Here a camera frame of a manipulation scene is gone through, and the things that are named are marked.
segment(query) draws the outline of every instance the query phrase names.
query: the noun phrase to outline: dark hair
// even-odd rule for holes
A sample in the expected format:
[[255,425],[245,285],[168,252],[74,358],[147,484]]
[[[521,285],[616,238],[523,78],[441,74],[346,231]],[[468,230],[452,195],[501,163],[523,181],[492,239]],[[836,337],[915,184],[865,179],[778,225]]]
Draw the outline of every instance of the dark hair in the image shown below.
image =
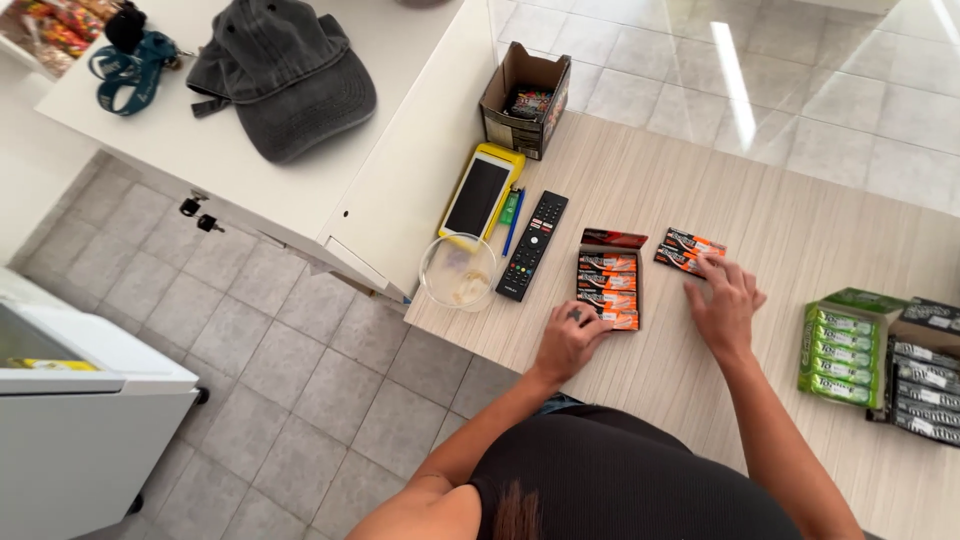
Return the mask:
[[538,540],[540,509],[537,492],[523,494],[514,480],[500,497],[493,515],[493,540]]

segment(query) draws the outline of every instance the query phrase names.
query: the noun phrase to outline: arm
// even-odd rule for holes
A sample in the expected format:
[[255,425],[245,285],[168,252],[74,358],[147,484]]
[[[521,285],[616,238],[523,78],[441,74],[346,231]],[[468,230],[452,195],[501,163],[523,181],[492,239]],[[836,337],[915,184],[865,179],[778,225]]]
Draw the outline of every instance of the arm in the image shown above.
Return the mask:
[[709,303],[684,283],[690,312],[720,366],[733,400],[750,478],[777,500],[806,537],[864,538],[843,495],[807,446],[751,351],[751,319],[766,301],[756,276],[716,255],[697,263],[713,290]]
[[611,326],[586,304],[554,307],[534,367],[430,453],[407,485],[364,518],[347,540],[475,537],[479,515],[468,515],[465,489],[470,488],[460,486],[497,437],[529,418],[587,364]]

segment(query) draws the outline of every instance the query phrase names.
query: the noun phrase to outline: glossy floor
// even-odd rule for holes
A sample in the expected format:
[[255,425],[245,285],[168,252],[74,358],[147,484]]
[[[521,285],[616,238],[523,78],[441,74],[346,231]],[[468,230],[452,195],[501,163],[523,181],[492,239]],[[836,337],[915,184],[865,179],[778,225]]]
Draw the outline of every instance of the glossy floor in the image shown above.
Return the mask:
[[518,377],[253,232],[200,232],[185,196],[112,160],[17,268],[211,394],[143,510],[83,540],[339,540]]
[[960,215],[960,2],[492,0],[569,108]]

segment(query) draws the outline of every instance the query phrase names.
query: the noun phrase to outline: yellow payment terminal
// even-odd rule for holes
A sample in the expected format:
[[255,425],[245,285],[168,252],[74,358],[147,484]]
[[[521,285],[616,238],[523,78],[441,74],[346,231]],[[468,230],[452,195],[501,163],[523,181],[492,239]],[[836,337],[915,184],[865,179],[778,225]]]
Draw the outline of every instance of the yellow payment terminal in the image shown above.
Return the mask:
[[520,177],[526,156],[485,142],[477,146],[446,209],[439,234],[470,233],[490,237],[510,186]]

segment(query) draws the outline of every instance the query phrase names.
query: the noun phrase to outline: hand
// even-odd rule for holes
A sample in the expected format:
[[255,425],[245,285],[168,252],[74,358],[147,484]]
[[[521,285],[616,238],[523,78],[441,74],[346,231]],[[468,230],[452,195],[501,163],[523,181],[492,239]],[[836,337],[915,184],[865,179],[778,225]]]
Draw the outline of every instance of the hand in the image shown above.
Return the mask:
[[530,372],[559,389],[587,365],[611,330],[613,324],[600,320],[583,302],[570,300],[554,307]]
[[699,255],[697,266],[713,290],[707,303],[697,285],[684,283],[697,331],[721,367],[753,357],[751,319],[767,301],[767,295],[756,288],[756,276],[716,254]]

